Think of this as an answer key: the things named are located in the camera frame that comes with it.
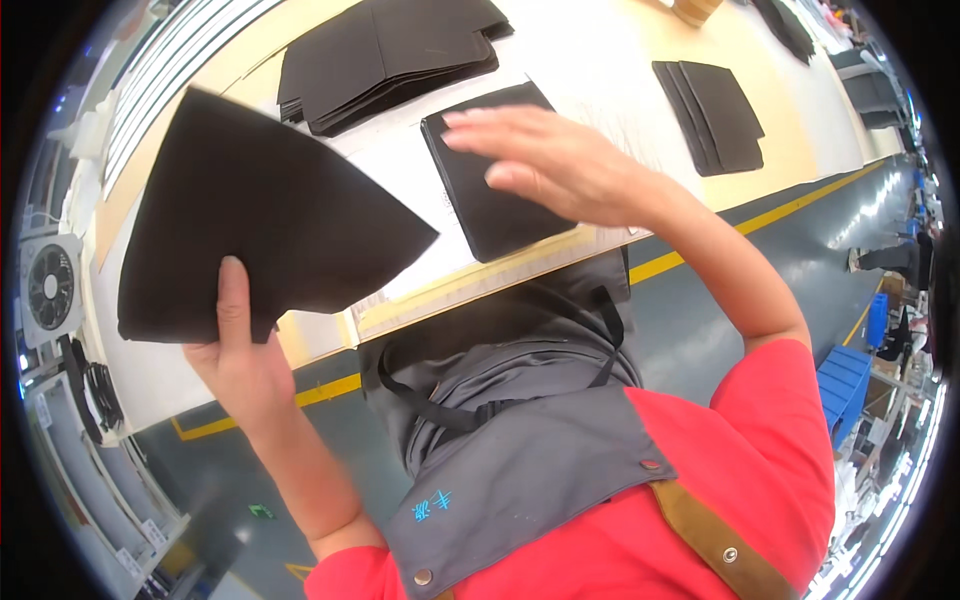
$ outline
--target brown leather strap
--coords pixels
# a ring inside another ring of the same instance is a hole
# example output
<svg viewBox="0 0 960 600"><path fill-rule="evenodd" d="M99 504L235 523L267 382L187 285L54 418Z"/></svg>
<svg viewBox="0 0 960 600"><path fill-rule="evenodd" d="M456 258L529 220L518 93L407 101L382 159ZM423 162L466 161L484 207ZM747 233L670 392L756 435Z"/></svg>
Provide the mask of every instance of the brown leather strap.
<svg viewBox="0 0 960 600"><path fill-rule="evenodd" d="M796 600L797 591L770 563L676 480L650 484L663 518L740 600Z"/></svg>

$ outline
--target hand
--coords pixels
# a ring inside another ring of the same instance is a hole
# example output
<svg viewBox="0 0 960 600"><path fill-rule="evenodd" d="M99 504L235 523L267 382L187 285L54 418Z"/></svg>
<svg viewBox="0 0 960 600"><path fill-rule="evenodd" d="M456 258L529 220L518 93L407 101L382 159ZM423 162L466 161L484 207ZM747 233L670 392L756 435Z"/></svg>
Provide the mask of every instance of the hand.
<svg viewBox="0 0 960 600"><path fill-rule="evenodd" d="M653 228L678 194L667 176L620 152L601 133L539 107L475 108L444 115L444 141L497 160L487 184L570 221Z"/></svg>
<svg viewBox="0 0 960 600"><path fill-rule="evenodd" d="M293 406L294 376L271 331L266 344L250 334L250 280L235 256L220 263L217 299L220 341L183 346L186 360L241 429L250 432Z"/></svg>

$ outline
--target blue plastic crate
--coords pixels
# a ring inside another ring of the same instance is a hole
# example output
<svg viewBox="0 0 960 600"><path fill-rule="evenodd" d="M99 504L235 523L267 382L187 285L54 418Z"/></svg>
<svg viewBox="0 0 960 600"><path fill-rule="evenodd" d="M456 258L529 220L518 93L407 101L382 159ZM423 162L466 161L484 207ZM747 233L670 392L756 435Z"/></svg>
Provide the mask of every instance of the blue plastic crate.
<svg viewBox="0 0 960 600"><path fill-rule="evenodd" d="M817 370L820 401L834 449L850 434L863 410L872 362L870 354L835 346Z"/></svg>
<svg viewBox="0 0 960 600"><path fill-rule="evenodd" d="M876 294L870 303L870 313L867 315L867 344L873 348L883 346L883 338L887 332L887 309L889 299L886 294Z"/></svg>

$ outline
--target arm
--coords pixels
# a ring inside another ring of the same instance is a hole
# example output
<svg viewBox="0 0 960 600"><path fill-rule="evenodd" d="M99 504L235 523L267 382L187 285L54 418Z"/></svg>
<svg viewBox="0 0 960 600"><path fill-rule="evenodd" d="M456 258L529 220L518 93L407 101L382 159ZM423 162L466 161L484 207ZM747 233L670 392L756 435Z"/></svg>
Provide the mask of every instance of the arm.
<svg viewBox="0 0 960 600"><path fill-rule="evenodd" d="M349 475L294 401L276 334L263 345L251 341L250 283L238 259L224 259L219 289L220 341L184 346L190 366L247 436L318 560L354 546L386 547Z"/></svg>
<svg viewBox="0 0 960 600"><path fill-rule="evenodd" d="M667 200L658 205L670 209L654 215L647 227L697 273L743 336L746 353L780 338L810 348L804 314L763 254L679 184L670 181L664 194Z"/></svg>
<svg viewBox="0 0 960 600"><path fill-rule="evenodd" d="M639 226L662 237L703 280L748 353L779 338L810 348L800 307L763 255L681 185L600 133L534 107L475 109L444 120L451 149L497 160L487 173L491 187L572 221Z"/></svg>

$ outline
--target white shelving unit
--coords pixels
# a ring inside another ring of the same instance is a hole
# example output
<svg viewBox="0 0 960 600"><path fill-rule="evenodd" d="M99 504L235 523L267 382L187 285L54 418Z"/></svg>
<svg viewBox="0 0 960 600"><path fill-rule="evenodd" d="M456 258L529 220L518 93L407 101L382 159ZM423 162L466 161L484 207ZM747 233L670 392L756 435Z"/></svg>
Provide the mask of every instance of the white shelving unit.
<svg viewBox="0 0 960 600"><path fill-rule="evenodd" d="M41 471L64 520L115 600L133 600L182 535L182 515L132 439L99 446L87 436L65 372L24 398Z"/></svg>

